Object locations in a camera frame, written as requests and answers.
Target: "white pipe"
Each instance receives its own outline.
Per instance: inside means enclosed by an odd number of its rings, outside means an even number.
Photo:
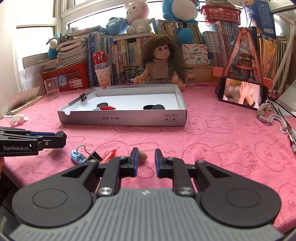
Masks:
[[[287,46],[287,49],[285,51],[285,54],[283,56],[283,59],[281,61],[281,64],[276,72],[276,75],[274,76],[274,79],[273,79],[273,82],[272,82],[272,89],[274,88],[274,86],[276,85],[280,75],[281,75],[281,72],[283,71],[283,68],[285,66],[285,63],[287,61],[287,58],[288,58],[288,55],[289,55],[289,52],[292,50],[292,45],[293,45],[293,39],[294,39],[294,36],[295,36],[295,29],[296,29],[296,23],[294,23],[292,20],[289,20],[288,18],[286,18],[285,16],[283,15],[280,15],[281,18],[283,18],[284,20],[286,20],[287,22],[289,22],[290,24],[293,25],[292,27],[292,31],[291,31],[291,34],[290,34],[290,39],[289,39],[289,42],[288,42],[288,46]]]
[[[281,80],[281,85],[280,85],[279,90],[278,90],[278,92],[279,92],[280,95],[283,93],[284,85],[287,82],[288,71],[289,71],[290,62],[291,62],[291,56],[292,56],[292,50],[289,51],[289,55],[288,55],[287,63],[286,63],[286,67],[285,67],[285,71],[284,71],[284,74],[283,74],[283,78]]]

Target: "red plastic basket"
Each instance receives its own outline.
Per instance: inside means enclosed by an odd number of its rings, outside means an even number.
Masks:
[[[201,8],[200,12],[208,23],[222,21],[240,25],[241,10],[239,9],[206,5]]]
[[[87,62],[81,62],[69,67],[43,73],[42,79],[56,77],[60,91],[87,89],[89,87]]]

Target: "desk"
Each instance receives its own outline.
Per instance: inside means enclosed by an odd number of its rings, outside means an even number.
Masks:
[[[296,161],[280,123],[264,125],[256,112],[218,101],[213,87],[187,87],[183,97],[188,109],[184,127],[62,125],[57,111],[77,97],[77,91],[63,92],[52,101],[40,100],[22,113],[27,130],[67,134],[63,149],[45,149],[38,156],[5,158],[3,172],[21,187],[68,169],[75,164],[70,151],[84,144],[100,156],[116,148],[117,156],[128,156],[133,147],[147,153],[136,178],[125,178],[126,188],[172,187],[171,180],[157,179],[154,150],[186,163],[206,160],[273,188],[281,197],[282,209],[274,226],[285,232],[296,226]],[[288,118],[296,127],[295,119]],[[0,126],[8,126],[7,119]]]

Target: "red marker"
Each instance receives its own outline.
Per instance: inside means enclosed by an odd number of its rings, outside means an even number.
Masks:
[[[100,161],[100,163],[108,163],[110,159],[114,158],[116,149],[109,151],[108,154]]]
[[[115,108],[112,106],[101,106],[100,109],[101,110],[115,110]]]

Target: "hand on screen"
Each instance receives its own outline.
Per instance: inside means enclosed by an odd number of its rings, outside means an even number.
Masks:
[[[239,88],[239,101],[237,103],[243,104],[245,96],[246,96],[245,85],[244,85],[244,82],[242,82]]]
[[[244,92],[245,92],[245,96],[251,96],[254,92],[254,85],[248,82],[244,82]]]

